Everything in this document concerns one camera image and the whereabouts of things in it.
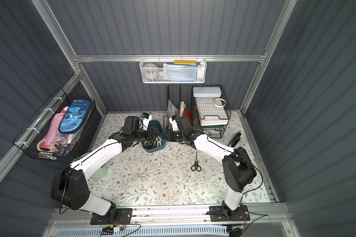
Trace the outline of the yellow black scissors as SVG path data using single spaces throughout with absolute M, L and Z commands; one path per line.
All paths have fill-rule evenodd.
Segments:
M 153 148 L 153 144 L 154 144 L 153 141 L 146 140 L 143 145 L 144 145 L 145 149 L 152 149 Z

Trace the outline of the teal plastic storage box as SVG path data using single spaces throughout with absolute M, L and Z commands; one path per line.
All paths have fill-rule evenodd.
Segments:
M 149 122 L 148 128 L 150 128 L 152 132 L 156 132 L 155 135 L 153 135 L 154 140 L 142 141 L 141 146 L 148 153 L 154 153 L 164 149 L 166 145 L 166 140 L 162 137 L 162 132 L 164 130 L 161 126 L 161 123 L 157 120 L 151 120 Z

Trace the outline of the small dark grey scissors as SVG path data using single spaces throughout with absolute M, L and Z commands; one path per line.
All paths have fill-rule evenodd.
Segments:
M 197 152 L 195 154 L 194 165 L 191 166 L 191 171 L 197 171 L 197 172 L 201 172 L 202 171 L 202 168 L 201 168 L 201 166 L 199 165 L 199 162 L 198 162 L 198 153 Z

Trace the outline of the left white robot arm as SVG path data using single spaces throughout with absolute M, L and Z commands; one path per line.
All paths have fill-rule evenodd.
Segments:
M 94 151 L 67 166 L 55 170 L 50 196 L 60 206 L 72 210 L 82 210 L 106 216 L 113 213 L 116 205 L 93 194 L 88 181 L 93 174 L 110 159 L 141 141 L 151 140 L 159 135 L 148 128 L 152 115 L 142 113 L 139 117 L 128 116 L 119 132 L 109 138 Z

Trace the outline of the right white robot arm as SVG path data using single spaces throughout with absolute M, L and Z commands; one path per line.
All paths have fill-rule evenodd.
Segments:
M 195 130 L 187 117 L 174 120 L 173 129 L 164 132 L 163 137 L 171 142 L 188 145 L 198 151 L 210 155 L 222 164 L 224 179 L 228 185 L 228 193 L 223 201 L 227 211 L 236 211 L 242 198 L 247 193 L 246 187 L 257 176 L 257 169 L 251 162 L 246 150 L 242 147 L 225 146 L 201 130 Z

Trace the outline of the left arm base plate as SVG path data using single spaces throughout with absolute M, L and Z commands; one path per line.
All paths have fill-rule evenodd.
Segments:
M 133 214 L 132 208 L 115 208 L 109 210 L 104 215 L 98 215 L 93 213 L 90 221 L 91 225 L 115 225 L 115 224 L 130 224 Z

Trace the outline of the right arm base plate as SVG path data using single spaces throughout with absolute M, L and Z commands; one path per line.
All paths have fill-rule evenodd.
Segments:
M 207 214 L 210 215 L 212 222 L 250 221 L 250 214 L 246 205 L 242 205 L 236 210 L 230 210 L 226 206 L 210 206 Z

